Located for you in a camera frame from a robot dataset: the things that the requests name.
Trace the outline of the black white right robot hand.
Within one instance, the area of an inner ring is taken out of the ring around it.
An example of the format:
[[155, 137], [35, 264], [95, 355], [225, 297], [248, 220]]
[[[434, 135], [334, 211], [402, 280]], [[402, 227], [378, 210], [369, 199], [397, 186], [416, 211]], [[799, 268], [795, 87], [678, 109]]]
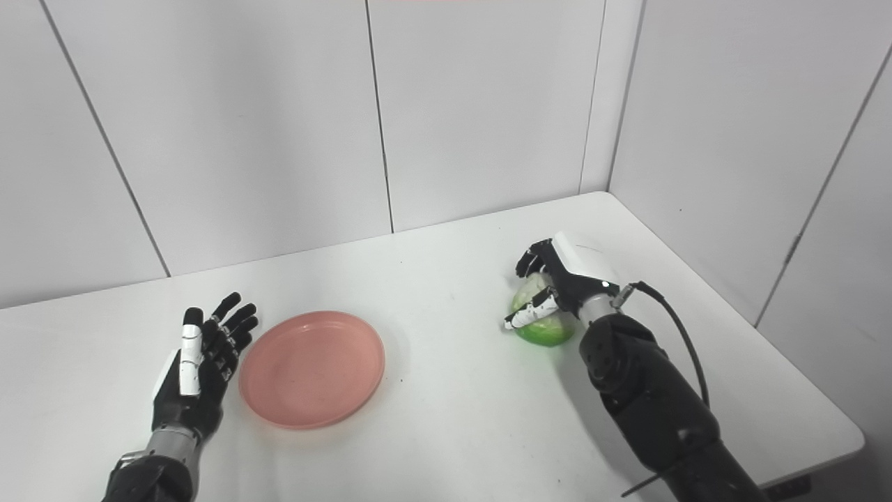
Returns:
[[533, 243], [519, 258], [517, 277], [536, 273], [545, 277], [546, 285], [504, 318], [505, 328], [522, 328], [556, 312], [569, 312], [589, 328], [616, 312], [613, 301], [621, 286], [614, 268], [602, 251], [580, 244], [566, 232]]

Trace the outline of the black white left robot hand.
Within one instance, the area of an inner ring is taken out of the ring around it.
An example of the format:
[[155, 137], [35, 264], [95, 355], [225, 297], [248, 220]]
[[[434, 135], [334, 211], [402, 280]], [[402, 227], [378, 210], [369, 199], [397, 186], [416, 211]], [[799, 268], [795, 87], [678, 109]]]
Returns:
[[182, 427], [200, 442], [214, 435], [229, 382], [258, 324], [257, 305], [245, 304], [236, 291], [209, 315], [197, 306], [185, 311], [180, 343], [154, 396], [154, 431]]

